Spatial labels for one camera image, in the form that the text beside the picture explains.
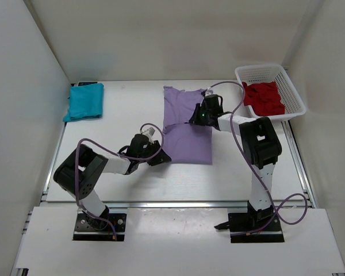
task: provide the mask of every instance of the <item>purple cloth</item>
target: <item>purple cloth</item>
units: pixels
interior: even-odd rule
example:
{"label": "purple cloth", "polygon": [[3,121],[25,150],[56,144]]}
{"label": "purple cloth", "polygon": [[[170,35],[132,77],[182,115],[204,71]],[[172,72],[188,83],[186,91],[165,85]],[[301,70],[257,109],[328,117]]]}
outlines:
{"label": "purple cloth", "polygon": [[173,163],[212,164],[211,127],[186,124],[202,92],[164,86],[163,150]]}

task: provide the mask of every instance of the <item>red towel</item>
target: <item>red towel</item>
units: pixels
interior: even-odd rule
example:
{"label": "red towel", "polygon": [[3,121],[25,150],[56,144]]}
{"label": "red towel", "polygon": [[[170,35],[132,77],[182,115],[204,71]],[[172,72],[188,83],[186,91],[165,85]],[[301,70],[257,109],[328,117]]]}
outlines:
{"label": "red towel", "polygon": [[253,83],[243,82],[246,96],[244,105],[251,105],[258,116],[272,116],[285,114],[285,105],[280,100],[275,82]]}

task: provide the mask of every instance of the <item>gray wall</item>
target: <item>gray wall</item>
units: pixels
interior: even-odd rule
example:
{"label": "gray wall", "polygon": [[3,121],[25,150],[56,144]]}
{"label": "gray wall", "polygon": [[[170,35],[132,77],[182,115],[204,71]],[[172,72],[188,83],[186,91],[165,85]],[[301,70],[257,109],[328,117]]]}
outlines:
{"label": "gray wall", "polygon": [[0,0],[0,276],[39,203],[69,86],[22,0]]}
{"label": "gray wall", "polygon": [[308,107],[292,126],[345,262],[345,1],[325,2],[289,74]]}
{"label": "gray wall", "polygon": [[70,81],[232,79],[282,63],[309,0],[32,0]]}

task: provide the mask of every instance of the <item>blue towel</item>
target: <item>blue towel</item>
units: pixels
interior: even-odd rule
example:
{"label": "blue towel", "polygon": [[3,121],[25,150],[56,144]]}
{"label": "blue towel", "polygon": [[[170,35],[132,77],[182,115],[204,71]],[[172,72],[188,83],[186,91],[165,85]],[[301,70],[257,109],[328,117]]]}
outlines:
{"label": "blue towel", "polygon": [[102,117],[102,103],[104,101],[104,85],[74,86],[70,88],[68,113],[64,122]]}

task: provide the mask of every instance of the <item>white laundry basket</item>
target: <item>white laundry basket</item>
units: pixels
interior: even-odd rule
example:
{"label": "white laundry basket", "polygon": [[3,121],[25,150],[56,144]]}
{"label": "white laundry basket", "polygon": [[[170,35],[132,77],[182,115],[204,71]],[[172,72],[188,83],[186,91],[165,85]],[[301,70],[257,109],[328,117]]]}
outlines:
{"label": "white laundry basket", "polygon": [[[260,82],[276,82],[281,102],[285,105],[285,114],[268,116],[270,120],[287,121],[306,112],[305,105],[297,90],[279,64],[242,66],[235,69],[235,75],[239,83],[246,82],[248,85]],[[253,118],[261,117],[254,113],[251,105],[248,105],[247,109]]]}

